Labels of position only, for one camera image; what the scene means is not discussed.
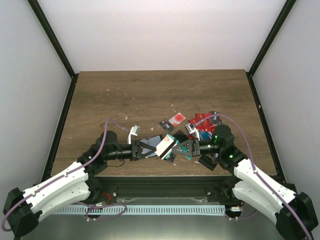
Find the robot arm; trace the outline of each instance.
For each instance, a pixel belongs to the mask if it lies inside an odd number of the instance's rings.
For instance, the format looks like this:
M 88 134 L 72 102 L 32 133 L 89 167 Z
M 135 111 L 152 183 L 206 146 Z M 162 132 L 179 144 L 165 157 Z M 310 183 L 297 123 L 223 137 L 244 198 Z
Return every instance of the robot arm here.
M 230 186 L 230 192 L 232 192 L 230 197 L 244 201 L 266 215 L 285 239 L 301 240 L 305 234 L 289 210 L 257 177 L 256 171 L 294 209 L 309 232 L 318 225 L 311 199 L 303 192 L 297 195 L 258 168 L 253 170 L 248 157 L 234 145 L 234 136 L 227 125 L 218 125 L 212 136 L 212 140 L 189 139 L 173 147 L 172 152 L 187 156 L 201 156 L 199 162 L 212 171 L 217 164 L 228 170 L 236 177 L 236 181 Z M 113 131 L 108 131 L 99 156 L 85 167 L 67 175 L 67 172 L 84 166 L 90 161 L 91 157 L 98 152 L 102 137 L 103 135 L 64 171 L 22 192 L 15 188 L 8 194 L 3 209 L 4 214 L 24 197 L 33 195 L 7 218 L 16 237 L 31 232 L 39 222 L 58 209 L 78 201 L 94 202 L 101 194 L 101 184 L 94 176 L 107 167 L 107 161 L 115 159 L 135 161 L 156 151 L 155 147 L 140 141 L 118 144 L 117 135 Z M 181 146 L 186 146 L 188 152 L 181 152 L 179 149 Z M 142 148 L 148 148 L 150 151 L 142 154 Z M 61 176 L 63 176 L 61 179 L 35 194 L 38 188 Z
M 267 216 L 284 239 L 301 240 L 306 234 L 289 209 L 266 186 L 257 173 L 293 209 L 308 232 L 318 225 L 310 197 L 303 192 L 297 194 L 284 187 L 255 165 L 253 169 L 251 160 L 234 145 L 235 137 L 227 125 L 218 125 L 213 132 L 212 139 L 187 140 L 172 148 L 172 152 L 187 155 L 179 150 L 181 146 L 186 146 L 192 156 L 201 156 L 199 162 L 210 170 L 213 171 L 219 164 L 223 169 L 229 171 L 236 177 L 230 186 L 232 192 L 230 197 L 250 204 Z
M 100 196 L 102 190 L 102 186 L 95 175 L 107 167 L 107 161 L 115 159 L 135 161 L 156 151 L 155 147 L 140 141 L 132 141 L 131 144 L 119 144 L 117 134 L 113 131 L 107 131 L 102 151 L 94 161 L 87 164 L 98 152 L 103 135 L 77 161 L 62 172 L 23 191 L 15 188 L 8 193 L 3 208 L 5 215 L 15 204 L 31 195 L 7 217 L 11 230 L 16 237 L 22 237 L 31 232 L 39 222 L 56 210 L 75 202 L 94 202 Z M 150 151 L 143 154 L 143 148 Z M 38 189 L 50 182 L 53 183 L 37 192 Z

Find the black cable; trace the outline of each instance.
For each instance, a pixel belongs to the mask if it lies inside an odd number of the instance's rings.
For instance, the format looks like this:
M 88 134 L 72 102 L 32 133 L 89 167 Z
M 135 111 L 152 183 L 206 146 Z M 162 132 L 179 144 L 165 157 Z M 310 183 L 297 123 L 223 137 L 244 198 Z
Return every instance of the black cable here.
M 107 165 L 107 167 L 121 167 L 123 164 L 125 164 L 126 160 L 123 160 L 123 163 L 121 163 L 120 165 Z

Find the black frame edge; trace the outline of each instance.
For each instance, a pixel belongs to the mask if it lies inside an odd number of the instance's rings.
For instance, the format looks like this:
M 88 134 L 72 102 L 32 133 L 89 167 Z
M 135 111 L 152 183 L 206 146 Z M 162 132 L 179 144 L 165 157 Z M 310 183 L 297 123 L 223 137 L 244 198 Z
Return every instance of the black frame edge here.
M 276 18 L 268 36 L 266 37 L 258 55 L 256 56 L 250 70 L 249 75 L 253 76 L 259 65 L 261 64 L 262 60 L 264 59 L 267 51 L 269 50 L 271 44 L 273 43 L 274 39 L 276 38 L 279 30 L 281 29 L 282 25 L 284 24 L 287 16 L 289 15 L 291 9 L 295 5 L 297 0 L 286 0 L 285 4 L 283 5 L 278 17 Z
M 283 184 L 277 176 L 270 176 L 278 183 L 296 191 L 294 184 Z M 217 191 L 225 189 L 230 185 L 231 175 L 216 176 L 97 176 L 101 183 L 102 191 L 116 189 L 116 198 L 135 199 L 135 198 L 210 198 L 208 202 L 219 203 L 220 205 L 238 205 L 241 200 L 229 198 Z M 217 187 L 212 195 L 208 195 L 208 188 Z
M 254 102 L 255 102 L 255 105 L 256 105 L 256 109 L 258 110 L 258 113 L 259 113 L 259 117 L 260 117 L 260 120 L 261 120 L 261 123 L 262 123 L 262 127 L 263 127 L 263 130 L 264 130 L 266 141 L 267 141 L 269 149 L 270 149 L 270 153 L 271 153 L 271 156 L 272 156 L 272 159 L 273 159 L 273 163 L 274 163 L 274 166 L 275 166 L 276 173 L 280 177 L 280 179 L 282 180 L 283 183 L 287 183 L 284 171 L 282 169 L 282 166 L 281 166 L 278 154 L 277 154 L 277 150 L 276 150 L 274 141 L 272 139 L 272 136 L 271 136 L 271 133 L 270 133 L 270 130 L 269 130 L 269 127 L 268 127 L 268 123 L 267 123 L 267 120 L 266 120 L 266 116 L 265 116 L 264 110 L 263 110 L 262 105 L 260 103 L 260 99 L 259 99 L 259 96 L 258 96 L 258 93 L 257 93 L 257 90 L 256 90 L 256 86 L 255 86 L 254 80 L 252 78 L 252 75 L 250 75 L 250 73 L 246 72 L 246 76 L 248 78 L 248 82 L 249 82 L 249 85 L 250 85 L 250 88 L 251 88 L 251 92 L 252 92 L 253 99 L 254 99 Z
M 58 146 L 59 146 L 59 143 L 60 143 L 62 132 L 64 130 L 64 126 L 65 126 L 65 122 L 66 122 L 66 119 L 67 119 L 69 107 L 70 107 L 71 100 L 72 100 L 72 97 L 74 95 L 74 91 L 75 91 L 75 88 L 76 88 L 76 83 L 77 83 L 77 80 L 78 80 L 78 76 L 79 76 L 79 73 L 77 73 L 75 75 L 75 77 L 73 77 L 71 79 L 69 90 L 68 90 L 68 92 L 66 94 L 66 98 L 65 98 L 65 102 L 64 102 L 64 105 L 63 105 L 63 108 L 62 108 L 60 119 L 59 119 L 59 122 L 58 122 L 58 125 L 57 125 L 57 128 L 56 128 L 56 132 L 54 134 L 54 138 L 53 138 L 53 141 L 52 141 L 52 145 L 51 145 L 51 149 L 50 149 L 50 152 L 49 152 L 49 156 L 48 156 L 48 159 L 47 159 L 46 164 L 45 164 L 45 168 L 44 168 L 44 171 L 43 171 L 41 182 L 43 182 L 43 181 L 45 181 L 45 180 L 47 180 L 48 178 L 51 177 L 51 171 L 52 171 L 52 168 L 53 168 L 53 165 L 54 165 L 54 162 L 55 162 L 56 154 L 57 154 L 57 151 L 58 151 Z
M 75 71 L 73 70 L 69 60 L 67 59 L 67 56 L 62 49 L 53 29 L 51 28 L 45 13 L 42 11 L 41 6 L 39 5 L 37 0 L 27 0 L 34 11 L 34 14 L 38 18 L 40 24 L 42 25 L 43 30 L 45 31 L 46 35 L 48 36 L 50 42 L 52 43 L 56 53 L 58 54 L 61 62 L 63 63 L 66 71 L 70 75 L 71 78 L 74 78 L 76 76 Z

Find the wooden tabletop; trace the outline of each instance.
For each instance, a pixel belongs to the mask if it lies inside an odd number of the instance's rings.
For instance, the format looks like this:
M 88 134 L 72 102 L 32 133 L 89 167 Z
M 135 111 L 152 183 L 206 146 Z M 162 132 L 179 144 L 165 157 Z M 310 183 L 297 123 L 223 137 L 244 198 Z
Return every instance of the wooden tabletop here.
M 266 136 L 244 70 L 162 70 L 80 72 L 64 125 L 52 174 L 66 169 L 95 143 L 107 118 L 130 129 L 140 126 L 138 137 L 166 135 L 159 122 L 182 113 L 186 120 L 172 132 L 185 133 L 187 120 L 195 113 L 217 111 L 232 118 L 245 132 L 255 164 L 267 174 L 276 174 Z M 228 120 L 236 146 L 248 154 L 239 130 Z M 110 123 L 108 129 L 126 143 L 128 133 Z M 100 176 L 190 176 L 228 175 L 220 166 L 212 172 L 178 155 L 173 164 L 158 157 L 127 160 L 121 167 L 108 167 Z M 118 160 L 108 161 L 118 165 Z

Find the white enclosure wall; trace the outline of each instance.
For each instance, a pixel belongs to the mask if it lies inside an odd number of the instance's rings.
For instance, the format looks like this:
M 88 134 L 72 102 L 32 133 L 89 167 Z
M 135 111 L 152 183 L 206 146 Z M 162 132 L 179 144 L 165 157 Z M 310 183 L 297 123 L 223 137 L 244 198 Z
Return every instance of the white enclosure wall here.
M 297 1 L 254 83 L 289 182 L 320 218 L 320 1 Z M 320 240 L 320 228 L 314 230 Z
M 249 70 L 285 0 L 39 0 L 75 72 Z
M 0 23 L 2 212 L 11 189 L 40 181 L 70 77 L 26 0 L 2 0 Z

